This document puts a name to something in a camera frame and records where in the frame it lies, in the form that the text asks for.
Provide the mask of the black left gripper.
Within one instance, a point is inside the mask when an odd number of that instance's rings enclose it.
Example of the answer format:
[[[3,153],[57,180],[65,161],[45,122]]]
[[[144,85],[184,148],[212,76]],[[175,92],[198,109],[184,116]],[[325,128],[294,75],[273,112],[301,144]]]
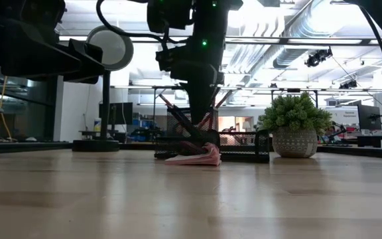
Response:
[[[96,84],[105,72],[102,49],[74,39],[69,40],[68,49],[70,54],[46,42],[32,25],[0,19],[0,68],[6,76],[63,74],[65,82]]]

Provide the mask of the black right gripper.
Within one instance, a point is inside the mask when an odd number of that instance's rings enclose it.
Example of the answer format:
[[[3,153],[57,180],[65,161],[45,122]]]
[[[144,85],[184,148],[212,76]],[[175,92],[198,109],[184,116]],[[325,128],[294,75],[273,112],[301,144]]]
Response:
[[[224,47],[203,44],[187,44],[174,48],[170,65],[170,76],[185,80],[189,97],[191,122],[200,123],[210,108],[212,87],[218,80]]]

